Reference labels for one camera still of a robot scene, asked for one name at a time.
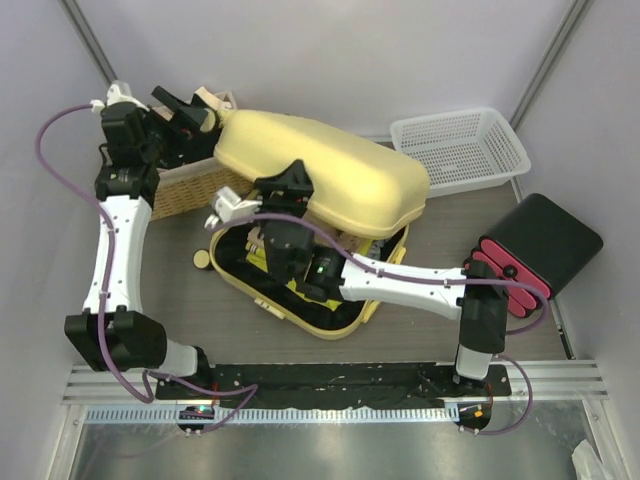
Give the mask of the yellow hard-shell suitcase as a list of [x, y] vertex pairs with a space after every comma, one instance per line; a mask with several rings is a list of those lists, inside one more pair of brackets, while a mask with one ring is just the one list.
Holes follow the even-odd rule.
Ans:
[[[221, 120], [215, 158], [247, 179], [243, 199], [263, 200], [253, 182], [278, 174], [301, 159], [314, 185], [302, 217], [319, 233], [314, 241], [335, 241], [347, 253], [350, 241], [384, 240], [380, 260], [399, 264], [409, 226], [425, 207], [426, 170], [413, 159], [316, 120], [255, 110], [232, 110]], [[221, 277], [264, 309], [324, 340], [338, 340], [367, 322], [377, 301], [340, 301], [331, 311], [302, 300], [268, 272], [245, 260], [251, 241], [264, 250], [259, 212], [245, 225], [223, 227], [208, 248], [210, 265]]]

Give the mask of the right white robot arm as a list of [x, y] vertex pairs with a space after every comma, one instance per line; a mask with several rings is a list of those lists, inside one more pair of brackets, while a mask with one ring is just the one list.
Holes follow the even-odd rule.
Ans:
[[487, 264], [472, 260], [463, 269], [426, 269], [349, 254], [335, 241], [317, 245], [319, 228], [302, 218], [314, 188], [300, 160], [253, 184], [263, 196], [258, 212], [274, 280], [293, 281], [296, 292], [318, 302], [380, 301], [456, 320], [453, 386], [472, 395], [486, 385], [490, 363], [505, 347], [508, 306], [508, 291]]

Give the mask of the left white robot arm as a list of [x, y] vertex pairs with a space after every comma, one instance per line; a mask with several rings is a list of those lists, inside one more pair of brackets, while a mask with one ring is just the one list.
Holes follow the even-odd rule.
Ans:
[[220, 119], [199, 96], [185, 103], [162, 87], [152, 95], [168, 117], [120, 81], [109, 86], [105, 102], [92, 104], [105, 136], [91, 197], [99, 208], [99, 243], [82, 311], [66, 318], [64, 333], [95, 371], [143, 368], [172, 375], [187, 396], [200, 399], [213, 385], [207, 357], [199, 347], [169, 340], [164, 327], [144, 314], [141, 262], [160, 170], [211, 157]]

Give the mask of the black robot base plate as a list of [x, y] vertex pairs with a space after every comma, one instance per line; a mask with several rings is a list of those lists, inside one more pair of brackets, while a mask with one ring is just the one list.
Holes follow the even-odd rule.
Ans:
[[435, 362], [342, 364], [217, 364], [206, 382], [211, 391], [236, 391], [257, 385], [247, 409], [344, 410], [436, 407], [444, 398], [508, 397], [507, 370], [489, 367], [485, 381], [454, 380], [452, 365]]

